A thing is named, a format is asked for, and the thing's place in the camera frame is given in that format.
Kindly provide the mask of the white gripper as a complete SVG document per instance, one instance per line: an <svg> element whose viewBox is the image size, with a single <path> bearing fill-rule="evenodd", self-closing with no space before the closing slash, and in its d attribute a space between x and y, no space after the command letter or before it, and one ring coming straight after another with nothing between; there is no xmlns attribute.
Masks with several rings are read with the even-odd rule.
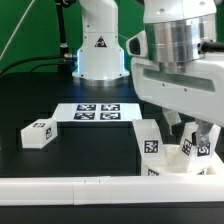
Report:
<svg viewBox="0 0 224 224"><path fill-rule="evenodd" d="M197 118L196 144L207 146L213 124L224 127L224 54L210 53L185 67L184 74L169 74L148 59L133 57L134 89L141 100L164 107L171 135L181 125L179 113Z"/></svg>

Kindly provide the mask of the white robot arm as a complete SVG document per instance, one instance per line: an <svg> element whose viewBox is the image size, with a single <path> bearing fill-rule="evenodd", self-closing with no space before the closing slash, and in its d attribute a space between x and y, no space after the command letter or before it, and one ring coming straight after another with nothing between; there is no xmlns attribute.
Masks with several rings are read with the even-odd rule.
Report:
<svg viewBox="0 0 224 224"><path fill-rule="evenodd" d="M114 0L80 0L83 44L73 79L108 86L133 77L137 96L196 119L196 144L224 127L224 44L216 41L214 0L135 0L144 29L118 44Z"/></svg>

